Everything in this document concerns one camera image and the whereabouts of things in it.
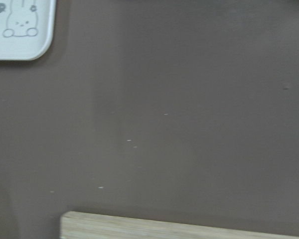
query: bunny illustration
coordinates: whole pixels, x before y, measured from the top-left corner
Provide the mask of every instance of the bunny illustration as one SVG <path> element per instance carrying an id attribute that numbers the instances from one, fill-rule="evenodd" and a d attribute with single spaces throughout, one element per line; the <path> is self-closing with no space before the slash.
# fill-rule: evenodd
<path id="1" fill-rule="evenodd" d="M 6 19 L 6 30 L 3 36 L 36 36 L 38 34 L 36 0 L 10 1 L 10 14 Z"/>

